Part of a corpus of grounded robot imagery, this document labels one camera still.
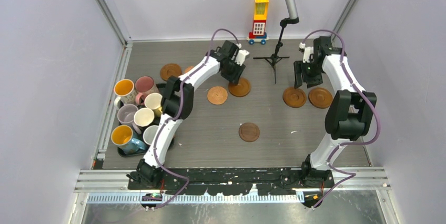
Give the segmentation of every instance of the white mug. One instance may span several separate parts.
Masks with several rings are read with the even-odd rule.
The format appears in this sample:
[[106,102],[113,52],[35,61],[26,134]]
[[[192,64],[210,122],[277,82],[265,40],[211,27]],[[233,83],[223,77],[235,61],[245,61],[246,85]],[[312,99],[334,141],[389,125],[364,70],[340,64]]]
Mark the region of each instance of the white mug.
[[150,146],[154,142],[156,131],[158,131],[158,125],[152,125],[144,130],[143,140],[147,145]]
[[148,109],[151,109],[156,116],[161,116],[163,113],[161,111],[161,100],[163,96],[159,93],[152,93],[149,94],[146,99],[144,100],[144,106],[146,106]]
[[135,90],[135,84],[130,79],[123,79],[118,81],[113,91],[117,95],[114,101],[116,109],[120,108],[120,101],[122,101],[124,104],[136,105],[135,97],[137,95],[137,92]]
[[152,110],[148,108],[141,108],[133,116],[133,123],[140,128],[145,128],[149,126],[154,119],[155,114]]

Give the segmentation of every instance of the yellow mug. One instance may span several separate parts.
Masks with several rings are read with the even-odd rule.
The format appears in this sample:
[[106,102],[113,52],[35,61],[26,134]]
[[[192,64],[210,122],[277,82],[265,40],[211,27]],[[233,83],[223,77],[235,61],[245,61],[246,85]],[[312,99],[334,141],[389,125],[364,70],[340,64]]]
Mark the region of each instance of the yellow mug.
[[111,141],[127,155],[140,149],[147,150],[147,145],[127,125],[116,127],[111,133]]
[[163,111],[161,110],[162,98],[163,96],[159,93],[149,94],[144,100],[144,106],[146,106],[148,109],[151,109],[154,114],[159,117],[163,113]]
[[130,79],[123,79],[116,83],[115,88],[113,89],[115,94],[117,95],[114,105],[116,109],[120,108],[120,101],[126,104],[135,105],[135,98],[138,92],[135,90],[135,84]]

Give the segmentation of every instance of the wooden saucer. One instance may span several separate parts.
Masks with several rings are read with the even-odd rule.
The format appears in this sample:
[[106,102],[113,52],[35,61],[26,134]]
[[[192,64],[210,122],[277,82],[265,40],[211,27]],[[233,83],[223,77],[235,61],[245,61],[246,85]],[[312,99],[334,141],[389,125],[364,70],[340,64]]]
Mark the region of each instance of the wooden saucer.
[[184,70],[184,73],[188,73],[190,70],[192,70],[194,67],[193,66],[189,66]]
[[229,83],[228,89],[232,95],[236,97],[243,97],[248,95],[248,93],[251,91],[251,83],[245,78],[240,78],[238,80],[238,85]]
[[285,104],[294,108],[303,106],[307,101],[307,95],[301,89],[294,89],[294,87],[285,89],[282,98]]
[[208,91],[208,100],[214,105],[221,105],[228,99],[228,92],[221,86],[215,86]]
[[243,141],[252,142],[260,136],[260,129],[254,123],[243,123],[238,129],[238,134]]
[[330,107],[333,96],[327,89],[318,87],[310,91],[308,99],[317,108],[327,108]]
[[181,75],[181,67],[177,64],[167,64],[161,68],[159,74],[164,81],[167,81],[170,76],[179,77]]

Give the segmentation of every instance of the table surface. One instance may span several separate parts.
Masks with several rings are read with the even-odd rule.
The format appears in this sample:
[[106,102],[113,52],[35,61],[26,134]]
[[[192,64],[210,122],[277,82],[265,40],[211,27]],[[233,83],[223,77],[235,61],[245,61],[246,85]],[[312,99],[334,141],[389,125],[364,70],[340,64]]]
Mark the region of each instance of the table surface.
[[[166,167],[295,167],[319,145],[325,134],[324,119],[328,109],[314,107],[307,99],[300,108],[288,107],[282,100],[283,91],[294,85],[292,63],[302,58],[298,51],[300,40],[284,40],[279,56],[290,56],[277,64],[277,84],[271,66],[262,59],[270,56],[276,40],[265,45],[249,45],[242,77],[251,82],[251,92],[242,98],[228,95],[222,105],[207,100],[207,92],[214,86],[228,89],[228,82],[219,74],[210,77],[195,90],[194,109],[178,128],[175,144],[166,156]],[[215,41],[213,49],[223,41]],[[175,63],[184,70],[199,63],[209,48],[209,42],[149,42],[134,43],[126,78],[135,81],[148,75],[156,83],[163,82],[160,69]],[[330,80],[323,75],[323,87],[333,94]],[[308,95],[309,89],[301,89]],[[260,137],[254,142],[240,139],[238,129],[243,123],[255,123]],[[121,157],[117,147],[109,141],[103,168],[135,168],[143,156]],[[361,146],[349,146],[334,162],[336,166],[368,166]]]

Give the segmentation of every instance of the metal base panel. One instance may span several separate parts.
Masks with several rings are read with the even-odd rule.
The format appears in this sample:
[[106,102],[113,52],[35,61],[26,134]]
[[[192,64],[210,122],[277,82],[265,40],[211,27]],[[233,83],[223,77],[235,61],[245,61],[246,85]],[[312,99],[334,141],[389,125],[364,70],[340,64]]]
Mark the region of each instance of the metal base panel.
[[[82,170],[75,187],[78,197],[70,223],[398,223],[391,187],[382,167],[343,170],[354,171],[357,176],[336,188],[314,210],[301,204],[304,193],[314,189],[295,188],[295,195],[260,196],[253,184],[244,196],[181,195],[155,211],[145,211],[141,198],[159,190],[127,189],[126,175],[134,170]],[[346,176],[332,174],[334,182]],[[164,197],[163,202],[171,195]]]

